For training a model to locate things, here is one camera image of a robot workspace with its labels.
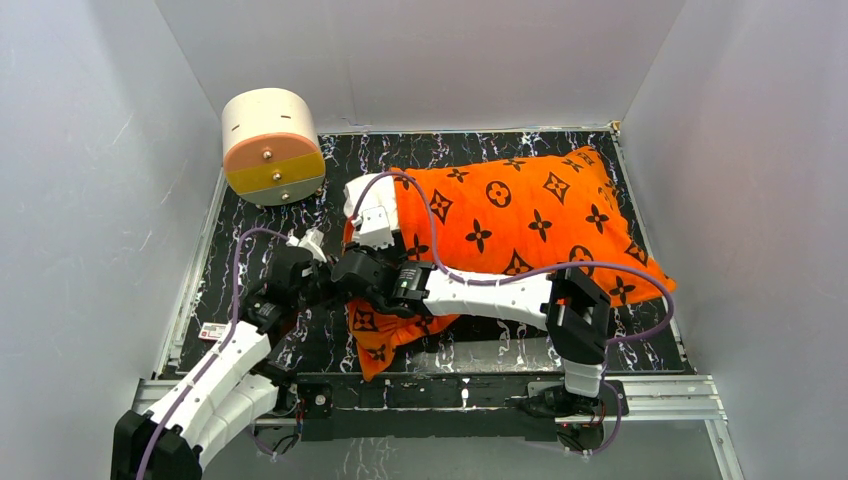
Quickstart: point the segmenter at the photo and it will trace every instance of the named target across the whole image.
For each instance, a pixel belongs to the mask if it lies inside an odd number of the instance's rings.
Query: beige cylinder
[[[259,205],[282,205],[324,182],[324,157],[302,98],[261,88],[230,100],[221,114],[224,173],[230,188]]]

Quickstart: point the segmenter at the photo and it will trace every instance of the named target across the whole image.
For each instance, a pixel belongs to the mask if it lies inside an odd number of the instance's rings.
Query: sticker
[[[200,327],[200,334],[197,336],[201,340],[214,341],[223,337],[226,329],[226,323],[204,323],[203,326]]]

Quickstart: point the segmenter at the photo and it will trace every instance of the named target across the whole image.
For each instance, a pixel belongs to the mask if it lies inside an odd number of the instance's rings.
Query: gray wall
[[[277,86],[319,131],[606,124],[683,0],[157,0],[220,112]]]
[[[220,148],[152,2],[2,2],[0,477],[108,477]]]
[[[747,478],[845,478],[848,4],[690,1],[623,124]]]

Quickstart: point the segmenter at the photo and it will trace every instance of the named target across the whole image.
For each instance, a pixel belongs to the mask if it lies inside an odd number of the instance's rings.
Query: black marble surface
[[[516,156],[564,155],[590,145],[601,153],[617,184],[617,201],[629,220],[630,233],[644,248],[633,203],[609,132],[509,132],[451,134],[328,135],[321,137],[327,164],[323,194],[285,207],[259,208],[227,189],[199,285],[178,371],[190,370],[210,343],[197,338],[203,322],[225,323],[232,296],[231,268],[235,240],[241,232],[265,227],[302,235],[310,227],[325,233],[324,249],[341,250],[345,217],[344,184],[362,175],[398,167],[444,167]],[[242,282],[250,285],[270,265],[276,240],[254,236],[242,255]],[[620,334],[654,326],[665,314],[661,300],[620,307],[611,313]],[[295,330],[271,354],[296,372],[359,372],[355,340],[344,309],[316,308],[298,319]],[[616,345],[609,351],[611,372],[678,372],[684,370],[670,329],[647,342]],[[545,332],[515,322],[460,318],[441,334],[399,347],[390,372],[536,373],[561,371],[559,356]]]

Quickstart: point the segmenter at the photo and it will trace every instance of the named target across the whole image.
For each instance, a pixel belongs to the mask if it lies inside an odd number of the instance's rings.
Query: orange pillowcase
[[[627,220],[615,202],[615,184],[589,147],[565,157],[513,158],[406,173],[427,194],[427,207],[436,217],[439,255],[448,267],[516,275],[559,262],[598,260],[637,268],[669,290],[676,287],[630,238]],[[423,202],[405,179],[394,180],[407,255],[432,261]],[[660,296],[633,275],[583,270],[609,293],[614,307]],[[391,364],[397,346],[438,333],[457,318],[380,315],[362,300],[350,302],[349,310],[349,327],[369,381]]]

